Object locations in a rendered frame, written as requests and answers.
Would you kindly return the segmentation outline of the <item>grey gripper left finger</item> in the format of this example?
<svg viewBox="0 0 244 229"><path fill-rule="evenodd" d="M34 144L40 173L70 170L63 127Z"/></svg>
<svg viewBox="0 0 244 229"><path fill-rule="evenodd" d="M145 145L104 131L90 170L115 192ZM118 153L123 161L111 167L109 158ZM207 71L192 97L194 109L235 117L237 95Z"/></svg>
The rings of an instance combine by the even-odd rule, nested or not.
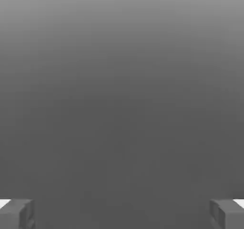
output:
<svg viewBox="0 0 244 229"><path fill-rule="evenodd" d="M35 200L0 198L0 229L36 229Z"/></svg>

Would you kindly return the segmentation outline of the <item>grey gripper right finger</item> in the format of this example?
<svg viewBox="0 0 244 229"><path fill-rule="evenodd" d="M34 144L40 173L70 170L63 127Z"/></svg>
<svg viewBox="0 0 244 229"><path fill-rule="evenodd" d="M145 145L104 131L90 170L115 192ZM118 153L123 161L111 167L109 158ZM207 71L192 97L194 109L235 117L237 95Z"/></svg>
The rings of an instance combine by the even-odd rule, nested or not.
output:
<svg viewBox="0 0 244 229"><path fill-rule="evenodd" d="M244 229L244 199L211 199L209 213L213 229Z"/></svg>

